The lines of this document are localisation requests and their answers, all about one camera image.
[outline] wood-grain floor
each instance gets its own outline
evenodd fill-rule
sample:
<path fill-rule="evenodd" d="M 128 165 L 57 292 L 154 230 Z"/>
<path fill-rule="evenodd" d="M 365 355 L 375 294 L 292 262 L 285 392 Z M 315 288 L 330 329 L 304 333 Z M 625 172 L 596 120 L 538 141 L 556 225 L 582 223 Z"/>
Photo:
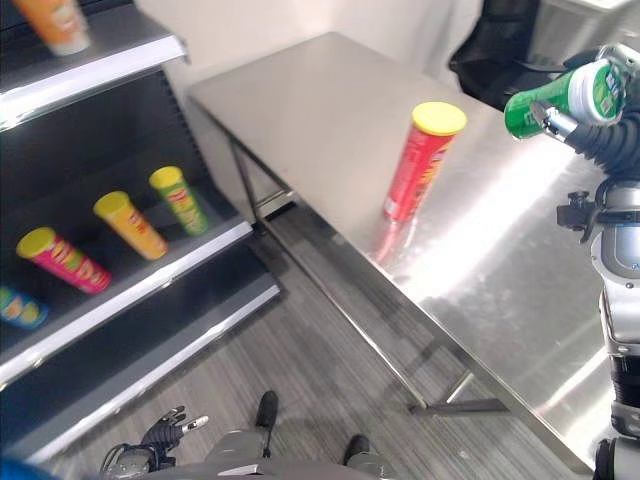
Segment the wood-grain floor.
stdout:
<path fill-rule="evenodd" d="M 326 225 L 303 207 L 274 222 L 427 400 L 451 386 L 462 366 L 431 341 L 402 299 L 358 274 Z M 180 463 L 200 461 L 226 431 L 250 423 L 260 395 L 272 388 L 281 400 L 274 455 L 335 462 L 350 436 L 363 432 L 403 479 L 589 478 L 569 471 L 510 415 L 410 415 L 399 384 L 273 240 L 253 244 L 281 283 L 281 297 L 58 455 L 49 464 L 53 472 L 68 479 L 95 472 L 112 445 L 138 441 L 179 404 L 211 417 L 175 452 Z M 486 394 L 473 384 L 466 395 Z"/>

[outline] black chair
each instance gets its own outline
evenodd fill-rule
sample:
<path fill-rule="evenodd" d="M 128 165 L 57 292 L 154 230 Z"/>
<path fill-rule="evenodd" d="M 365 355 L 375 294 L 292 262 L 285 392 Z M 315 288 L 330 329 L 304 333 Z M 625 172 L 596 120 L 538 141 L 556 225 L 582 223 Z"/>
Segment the black chair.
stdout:
<path fill-rule="evenodd" d="M 551 81 L 562 67 L 526 63 L 540 0 L 485 0 L 482 15 L 449 60 L 462 91 L 499 110 L 512 95 Z"/>

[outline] orange chip canister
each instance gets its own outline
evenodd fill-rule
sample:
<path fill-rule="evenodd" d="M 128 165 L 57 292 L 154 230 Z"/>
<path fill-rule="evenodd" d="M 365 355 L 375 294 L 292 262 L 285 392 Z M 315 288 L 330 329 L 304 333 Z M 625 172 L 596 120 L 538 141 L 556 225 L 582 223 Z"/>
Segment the orange chip canister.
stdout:
<path fill-rule="evenodd" d="M 444 102 L 421 103 L 411 118 L 409 136 L 384 203 L 385 214 L 397 221 L 407 220 L 416 211 L 453 138 L 467 123 L 462 110 Z"/>
<path fill-rule="evenodd" d="M 27 233 L 18 242 L 16 253 L 86 293 L 101 292 L 111 281 L 104 268 L 49 227 Z"/>
<path fill-rule="evenodd" d="M 13 3 L 56 55 L 70 55 L 90 45 L 86 20 L 75 0 L 13 0 Z"/>
<path fill-rule="evenodd" d="M 107 193 L 95 203 L 93 212 L 147 260 L 157 260 L 167 253 L 167 242 L 133 206 L 126 193 Z"/>

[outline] black shelf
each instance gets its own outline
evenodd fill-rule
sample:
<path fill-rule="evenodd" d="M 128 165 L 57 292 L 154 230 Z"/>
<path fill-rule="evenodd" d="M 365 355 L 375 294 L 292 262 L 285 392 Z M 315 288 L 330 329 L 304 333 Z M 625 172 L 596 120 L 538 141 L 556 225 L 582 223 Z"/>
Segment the black shelf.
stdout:
<path fill-rule="evenodd" d="M 3 451 L 46 460 L 277 293 L 247 247 L 226 251 L 7 387 Z"/>
<path fill-rule="evenodd" d="M 87 295 L 15 257 L 6 267 L 14 284 L 29 284 L 27 291 L 43 292 L 49 317 L 33 331 L 12 325 L 0 329 L 0 384 L 25 374 L 59 350 L 79 340 L 113 316 L 159 291 L 164 285 L 197 267 L 251 233 L 251 226 L 224 200 L 210 181 L 194 186 L 210 228 L 196 237 L 184 233 L 163 202 L 144 214 L 168 241 L 169 251 L 149 262 L 138 255 L 109 227 L 78 247 L 109 270 L 111 285 L 98 295 Z"/>
<path fill-rule="evenodd" d="M 40 41 L 3 43 L 0 131 L 184 55 L 181 42 L 133 5 L 90 15 L 91 46 L 56 57 Z"/>

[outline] stainless steel table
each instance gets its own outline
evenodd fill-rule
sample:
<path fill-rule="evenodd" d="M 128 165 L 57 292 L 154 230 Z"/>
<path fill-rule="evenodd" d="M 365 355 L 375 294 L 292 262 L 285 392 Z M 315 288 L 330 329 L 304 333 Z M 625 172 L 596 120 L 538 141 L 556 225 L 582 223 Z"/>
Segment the stainless steel table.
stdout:
<path fill-rule="evenodd" d="M 595 167 L 543 136 L 513 140 L 500 112 L 335 33 L 203 81 L 191 96 L 229 136 L 241 174 L 246 155 L 295 191 L 424 312 L 497 398 L 453 402 L 465 376 L 448 402 L 425 402 L 342 311 L 418 407 L 504 405 L 574 470 L 593 466 L 613 397 L 601 285 L 588 248 L 556 226 L 555 206 L 595 188 Z M 392 224 L 382 204 L 411 108 L 429 100 L 459 106 L 469 123 L 413 221 Z"/>

